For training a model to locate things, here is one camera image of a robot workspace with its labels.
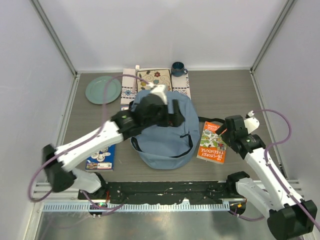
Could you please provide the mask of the blue student backpack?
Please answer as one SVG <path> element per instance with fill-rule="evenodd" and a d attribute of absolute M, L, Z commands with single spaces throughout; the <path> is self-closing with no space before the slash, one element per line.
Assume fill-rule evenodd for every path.
<path fill-rule="evenodd" d="M 168 112 L 174 112 L 172 101 L 177 100 L 185 121 L 178 127 L 153 125 L 130 139 L 140 158 L 156 170 L 177 169 L 192 160 L 201 137 L 200 122 L 224 123 L 221 118 L 199 117 L 187 95 L 175 91 L 168 91 L 166 95 Z"/>

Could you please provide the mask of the orange treehouse book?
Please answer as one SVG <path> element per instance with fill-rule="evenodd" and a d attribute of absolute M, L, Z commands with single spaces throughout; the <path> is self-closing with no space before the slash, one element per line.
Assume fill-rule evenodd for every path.
<path fill-rule="evenodd" d="M 216 134 L 218 124 L 206 121 L 200 138 L 197 158 L 217 164 L 225 163 L 227 145 Z"/>

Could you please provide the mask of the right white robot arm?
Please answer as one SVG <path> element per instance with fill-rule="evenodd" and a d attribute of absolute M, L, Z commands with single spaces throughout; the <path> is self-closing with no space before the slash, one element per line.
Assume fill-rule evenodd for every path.
<path fill-rule="evenodd" d="M 244 171 L 230 174 L 226 180 L 226 193 L 239 195 L 251 202 L 267 221 L 277 240 L 288 240 L 311 233 L 319 227 L 315 221 L 318 208 L 312 200 L 304 198 L 289 184 L 272 160 L 262 139 L 253 134 L 260 123 L 253 112 L 245 118 L 228 116 L 221 121 L 216 134 L 254 170 L 263 187 L 259 187 Z"/>

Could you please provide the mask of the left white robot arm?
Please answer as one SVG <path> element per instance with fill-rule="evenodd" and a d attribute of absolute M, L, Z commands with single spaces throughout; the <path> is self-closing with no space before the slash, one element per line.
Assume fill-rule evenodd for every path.
<path fill-rule="evenodd" d="M 163 99 L 153 93 L 143 97 L 133 110 L 121 110 L 107 120 L 96 132 L 87 134 L 88 139 L 79 138 L 60 147 L 51 144 L 42 149 L 42 163 L 47 180 L 54 193 L 71 187 L 88 192 L 100 200 L 107 192 L 101 177 L 77 169 L 77 165 L 104 147 L 116 145 L 135 137 L 151 126 L 179 127 L 184 121 L 179 102 L 172 100 L 173 112 Z"/>

